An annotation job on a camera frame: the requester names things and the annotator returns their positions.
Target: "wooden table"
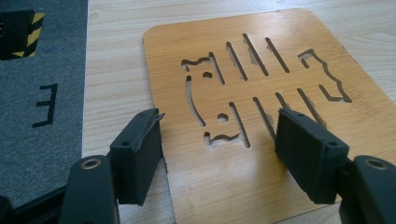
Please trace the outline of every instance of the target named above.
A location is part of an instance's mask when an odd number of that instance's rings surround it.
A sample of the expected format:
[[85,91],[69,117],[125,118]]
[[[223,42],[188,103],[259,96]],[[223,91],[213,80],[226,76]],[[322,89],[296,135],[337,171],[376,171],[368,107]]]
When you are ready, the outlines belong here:
[[[395,2],[91,0],[83,156],[106,154],[108,146],[127,122],[141,110],[153,107],[142,41],[149,28],[297,7],[313,11],[396,102],[396,76],[393,74],[396,70]],[[164,174],[161,166],[158,173]],[[129,206],[121,209],[121,219],[128,222],[133,213],[135,221],[171,222],[169,216],[160,217],[166,211],[172,212],[172,208],[166,208],[169,200],[165,200],[168,202],[165,208],[163,204],[156,204],[163,202],[164,198],[159,195],[166,193],[166,178],[156,175],[145,208],[152,206],[160,210],[130,212],[142,209]]]

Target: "yellow and black striped tape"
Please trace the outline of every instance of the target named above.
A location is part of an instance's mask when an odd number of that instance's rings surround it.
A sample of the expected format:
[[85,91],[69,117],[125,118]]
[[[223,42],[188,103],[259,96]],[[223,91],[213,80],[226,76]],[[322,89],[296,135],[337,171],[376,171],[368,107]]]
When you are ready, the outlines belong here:
[[41,33],[43,20],[44,20],[44,13],[35,13],[35,15],[33,16],[32,23],[30,24],[29,35],[27,37],[27,44],[26,46],[24,46],[24,50],[12,52],[6,57],[2,57],[0,60],[11,60],[22,57],[35,56],[35,48],[37,47],[37,41]]

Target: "wooden panel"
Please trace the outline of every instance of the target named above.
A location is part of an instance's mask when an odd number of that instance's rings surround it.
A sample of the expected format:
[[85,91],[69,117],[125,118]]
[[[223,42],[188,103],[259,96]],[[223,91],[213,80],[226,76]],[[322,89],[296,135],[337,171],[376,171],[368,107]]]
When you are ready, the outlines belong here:
[[157,26],[144,43],[178,222],[275,222],[318,207],[274,152],[283,100],[350,158],[396,162],[395,104],[309,11]]

